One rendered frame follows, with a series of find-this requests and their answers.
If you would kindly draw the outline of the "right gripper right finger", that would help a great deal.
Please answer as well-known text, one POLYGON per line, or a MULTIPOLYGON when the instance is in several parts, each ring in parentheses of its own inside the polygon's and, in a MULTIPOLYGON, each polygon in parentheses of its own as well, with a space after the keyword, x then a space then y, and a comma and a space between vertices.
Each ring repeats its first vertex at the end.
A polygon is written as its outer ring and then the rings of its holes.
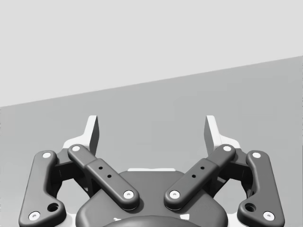
POLYGON ((269 155, 259 150, 244 153, 237 140, 219 132, 213 115, 205 118, 204 139, 208 156, 165 191, 166 208, 180 210, 202 190, 215 196, 233 179, 240 181, 246 193, 236 212, 242 225, 283 227, 285 216, 269 155))

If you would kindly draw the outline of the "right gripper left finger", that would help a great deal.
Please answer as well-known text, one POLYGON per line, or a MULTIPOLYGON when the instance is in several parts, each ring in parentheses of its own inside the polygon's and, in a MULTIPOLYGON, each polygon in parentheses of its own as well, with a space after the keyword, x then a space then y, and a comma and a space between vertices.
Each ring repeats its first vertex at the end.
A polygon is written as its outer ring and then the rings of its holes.
POLYGON ((136 209, 139 192, 106 161, 95 156, 99 141, 98 117, 88 117, 82 135, 64 142, 59 153, 35 154, 18 218, 21 227, 57 227, 67 211, 57 194, 66 180, 73 179, 93 197, 105 192, 122 210, 136 209))

